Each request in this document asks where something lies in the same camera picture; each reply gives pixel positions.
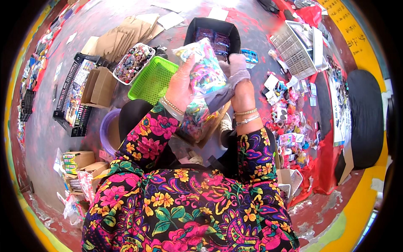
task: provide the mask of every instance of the gold bracelet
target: gold bracelet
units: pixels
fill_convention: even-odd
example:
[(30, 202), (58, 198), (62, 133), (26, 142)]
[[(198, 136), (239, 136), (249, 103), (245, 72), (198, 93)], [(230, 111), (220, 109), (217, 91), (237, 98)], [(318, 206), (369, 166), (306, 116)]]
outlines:
[(174, 110), (178, 111), (179, 113), (181, 113), (181, 114), (185, 113), (182, 110), (180, 110), (179, 108), (177, 108), (174, 104), (172, 104), (165, 96), (164, 96), (164, 101), (166, 103), (168, 103)]
[(254, 112), (256, 112), (257, 110), (258, 110), (258, 109), (255, 108), (255, 109), (252, 109), (252, 110), (249, 110), (249, 111), (246, 111), (246, 112), (235, 113), (235, 115), (247, 115), (247, 114), (254, 113)]

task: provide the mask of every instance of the white tray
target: white tray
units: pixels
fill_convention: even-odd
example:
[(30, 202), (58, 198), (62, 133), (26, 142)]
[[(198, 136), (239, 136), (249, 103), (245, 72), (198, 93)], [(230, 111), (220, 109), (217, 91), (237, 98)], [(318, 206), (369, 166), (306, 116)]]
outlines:
[[(137, 44), (134, 45), (133, 48), (136, 48), (136, 47), (139, 46), (139, 45), (148, 46), (148, 45), (143, 44), (143, 43), (137, 43)], [(124, 82), (124, 81), (121, 81), (121, 80), (116, 76), (116, 68), (115, 68), (115, 70), (113, 70), (113, 73), (112, 73), (112, 74), (113, 74), (113, 77), (115, 77), (115, 79), (117, 79), (119, 82), (121, 82), (121, 83), (123, 83), (123, 84), (125, 84), (125, 85), (130, 85), (130, 86), (133, 85), (133, 82), (137, 79), (137, 76), (139, 76), (139, 74), (141, 73), (141, 71), (142, 71), (143, 69), (145, 69), (146, 66), (148, 66), (148, 64), (150, 63), (150, 60), (151, 60), (152, 57), (154, 57), (154, 55), (155, 55), (155, 50), (154, 50), (154, 48), (148, 46), (148, 49), (149, 49), (150, 52), (151, 52), (151, 57), (147, 60), (147, 62), (143, 65), (143, 67), (140, 69), (140, 71), (138, 71), (138, 72), (136, 73), (136, 75), (133, 77), (133, 79), (131, 79), (131, 81), (130, 81), (129, 83), (126, 83), (126, 82)], [(123, 56), (123, 58), (120, 60), (119, 64), (123, 61), (123, 59), (125, 58), (126, 55), (127, 55), (127, 54), (125, 54), (125, 55)]]

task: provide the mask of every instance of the black plastic crate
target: black plastic crate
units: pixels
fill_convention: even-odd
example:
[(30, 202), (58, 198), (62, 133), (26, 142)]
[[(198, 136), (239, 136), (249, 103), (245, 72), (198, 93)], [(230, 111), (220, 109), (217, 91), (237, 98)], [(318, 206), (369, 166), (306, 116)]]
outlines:
[(33, 99), (35, 92), (32, 90), (26, 90), (23, 100), (21, 101), (21, 114), (20, 121), (26, 122), (32, 114)]
[(77, 75), (78, 70), (84, 60), (89, 60), (96, 63), (97, 66), (107, 65), (109, 62), (101, 59), (101, 56), (91, 56), (82, 53), (77, 53), (74, 57), (74, 63), (70, 68), (66, 81), (64, 82), (59, 100), (57, 102), (56, 110), (53, 111), (53, 119), (57, 121), (71, 137), (83, 137), (87, 133), (88, 119), (92, 111), (92, 107), (80, 105), (77, 113), (76, 120), (73, 126), (64, 118), (67, 103), (70, 99), (71, 90), (73, 89), (73, 81)]

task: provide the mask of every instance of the white plastic bag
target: white plastic bag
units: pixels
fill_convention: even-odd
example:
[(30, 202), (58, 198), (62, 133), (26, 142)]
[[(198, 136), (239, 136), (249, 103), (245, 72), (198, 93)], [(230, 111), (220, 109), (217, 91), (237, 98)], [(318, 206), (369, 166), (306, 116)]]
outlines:
[(67, 219), (68, 217), (72, 226), (76, 226), (82, 221), (80, 216), (78, 216), (77, 208), (75, 206), (76, 201), (78, 201), (76, 196), (70, 194), (66, 198), (66, 206), (63, 211), (64, 218)]

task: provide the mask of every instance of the floral jacket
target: floral jacket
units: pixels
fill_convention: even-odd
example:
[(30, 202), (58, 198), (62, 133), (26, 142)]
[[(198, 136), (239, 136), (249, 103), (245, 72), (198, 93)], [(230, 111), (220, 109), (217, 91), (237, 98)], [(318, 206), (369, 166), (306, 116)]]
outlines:
[(83, 226), (83, 251), (298, 251), (266, 129), (238, 136), (240, 181), (152, 170), (179, 122), (160, 104), (127, 135)]

